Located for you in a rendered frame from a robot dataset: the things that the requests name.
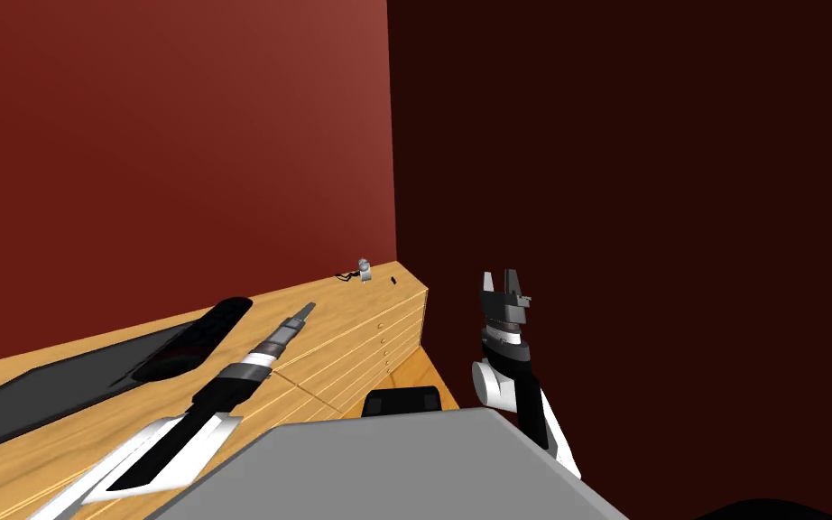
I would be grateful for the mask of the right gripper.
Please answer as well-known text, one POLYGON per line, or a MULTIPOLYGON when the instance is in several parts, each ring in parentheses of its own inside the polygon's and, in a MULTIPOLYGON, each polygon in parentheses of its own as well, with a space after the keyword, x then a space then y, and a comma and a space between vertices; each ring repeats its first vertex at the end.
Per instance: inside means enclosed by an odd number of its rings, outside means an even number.
POLYGON ((526 309, 531 299, 521 296, 521 287, 515 269, 504 271, 504 291, 494 292, 495 285, 491 272, 484 272, 483 292, 480 293, 482 312, 487 320, 521 327, 527 323, 526 309))

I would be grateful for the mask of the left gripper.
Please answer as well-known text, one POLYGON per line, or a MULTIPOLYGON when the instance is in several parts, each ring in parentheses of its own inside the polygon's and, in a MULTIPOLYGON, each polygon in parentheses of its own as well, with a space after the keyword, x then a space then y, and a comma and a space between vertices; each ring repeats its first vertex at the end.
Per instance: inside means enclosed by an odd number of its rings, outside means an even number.
POLYGON ((301 310, 287 319, 268 337, 268 342, 285 349, 286 346, 300 333, 306 324, 315 302, 307 303, 301 310))

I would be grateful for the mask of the wooden dresser with drawers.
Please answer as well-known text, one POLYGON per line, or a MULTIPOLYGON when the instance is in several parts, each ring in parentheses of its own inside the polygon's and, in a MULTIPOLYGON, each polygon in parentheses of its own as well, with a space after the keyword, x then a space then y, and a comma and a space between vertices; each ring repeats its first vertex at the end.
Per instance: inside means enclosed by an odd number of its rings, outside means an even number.
POLYGON ((372 273, 368 283, 324 278, 257 295, 201 367, 0 445, 0 520, 26 520, 147 424, 182 413, 210 378, 309 302, 316 306, 304 330, 275 362, 271 377, 237 406, 242 420, 212 463, 220 465, 276 426, 348 417, 372 389, 425 355, 420 341, 427 287, 398 262, 376 265, 372 273))

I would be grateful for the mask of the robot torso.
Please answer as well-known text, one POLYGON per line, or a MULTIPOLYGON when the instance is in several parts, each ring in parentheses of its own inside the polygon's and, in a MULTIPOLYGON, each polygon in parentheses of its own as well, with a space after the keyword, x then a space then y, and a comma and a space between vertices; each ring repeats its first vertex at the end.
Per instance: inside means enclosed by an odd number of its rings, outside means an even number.
POLYGON ((145 520, 627 520, 498 412, 284 424, 145 520))

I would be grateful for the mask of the dark grey flat mat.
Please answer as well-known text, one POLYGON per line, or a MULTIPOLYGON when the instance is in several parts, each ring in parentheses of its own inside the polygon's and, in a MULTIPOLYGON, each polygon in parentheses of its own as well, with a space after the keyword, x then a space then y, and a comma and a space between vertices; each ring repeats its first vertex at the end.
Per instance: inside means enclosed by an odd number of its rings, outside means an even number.
POLYGON ((185 322, 31 369, 0 385, 0 444, 141 385, 131 374, 185 322))

